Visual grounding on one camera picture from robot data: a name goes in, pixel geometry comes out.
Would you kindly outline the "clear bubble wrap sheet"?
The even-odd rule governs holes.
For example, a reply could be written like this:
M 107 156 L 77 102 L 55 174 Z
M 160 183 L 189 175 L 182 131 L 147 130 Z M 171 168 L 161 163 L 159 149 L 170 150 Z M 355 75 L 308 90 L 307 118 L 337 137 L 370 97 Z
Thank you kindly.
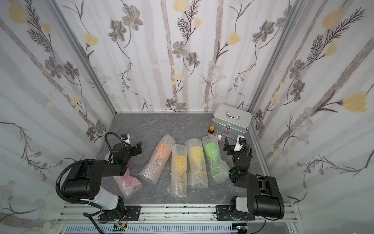
M 202 138 L 202 144 L 214 181 L 218 184 L 223 183 L 229 178 L 229 166 L 221 158 L 217 137 L 205 136 Z

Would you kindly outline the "yellow glass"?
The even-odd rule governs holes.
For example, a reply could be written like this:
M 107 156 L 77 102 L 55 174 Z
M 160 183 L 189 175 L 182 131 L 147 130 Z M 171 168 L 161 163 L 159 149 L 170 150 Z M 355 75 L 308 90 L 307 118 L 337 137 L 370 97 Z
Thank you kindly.
M 200 139 L 191 138 L 185 142 L 189 160 L 188 185 L 192 188 L 207 188 L 208 178 L 203 145 Z

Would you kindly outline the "green plastic wine glass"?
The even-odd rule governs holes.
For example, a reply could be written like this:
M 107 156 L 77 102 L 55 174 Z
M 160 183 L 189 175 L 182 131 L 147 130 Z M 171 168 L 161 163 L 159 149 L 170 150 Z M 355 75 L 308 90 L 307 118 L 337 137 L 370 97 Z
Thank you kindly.
M 215 142 L 208 143 L 204 146 L 204 150 L 214 181 L 223 183 L 228 178 L 228 169 L 226 163 L 221 159 L 218 144 Z

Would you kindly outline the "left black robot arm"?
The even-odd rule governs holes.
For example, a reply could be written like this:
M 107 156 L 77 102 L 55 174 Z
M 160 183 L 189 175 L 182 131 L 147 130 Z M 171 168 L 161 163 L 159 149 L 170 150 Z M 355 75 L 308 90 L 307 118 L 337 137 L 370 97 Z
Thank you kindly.
M 124 182 L 129 178 L 128 163 L 132 156 L 142 153 L 142 143 L 135 146 L 119 143 L 112 147 L 109 160 L 80 160 L 67 166 L 58 176 L 56 193 L 64 201 L 90 205 L 97 212 L 83 215 L 99 223 L 108 221 L 138 221 L 140 206 L 125 205 L 121 196 L 116 196 L 101 186 L 102 178 L 114 177 Z

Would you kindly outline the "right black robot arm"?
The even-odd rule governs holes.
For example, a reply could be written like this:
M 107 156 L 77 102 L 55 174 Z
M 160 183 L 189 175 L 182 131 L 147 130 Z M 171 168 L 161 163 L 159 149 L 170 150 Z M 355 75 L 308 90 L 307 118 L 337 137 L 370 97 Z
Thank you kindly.
M 228 215 L 233 220 L 255 220 L 257 216 L 276 221 L 284 217 L 284 200 L 273 176 L 249 172 L 253 159 L 252 148 L 244 136 L 238 136 L 236 144 L 225 139 L 223 151 L 232 156 L 233 167 L 228 171 L 230 181 L 246 189 L 245 197 L 234 196 L 230 200 Z

